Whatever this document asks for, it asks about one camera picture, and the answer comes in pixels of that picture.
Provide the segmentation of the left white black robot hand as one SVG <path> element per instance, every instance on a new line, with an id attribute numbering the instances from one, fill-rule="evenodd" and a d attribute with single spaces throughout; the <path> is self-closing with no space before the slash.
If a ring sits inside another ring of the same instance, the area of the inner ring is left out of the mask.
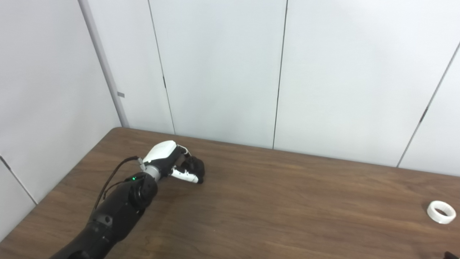
<path id="1" fill-rule="evenodd" d="M 202 184 L 205 165 L 187 148 L 169 140 L 156 144 L 143 158 L 143 172 L 153 177 L 156 183 L 162 178 L 174 177 Z"/>

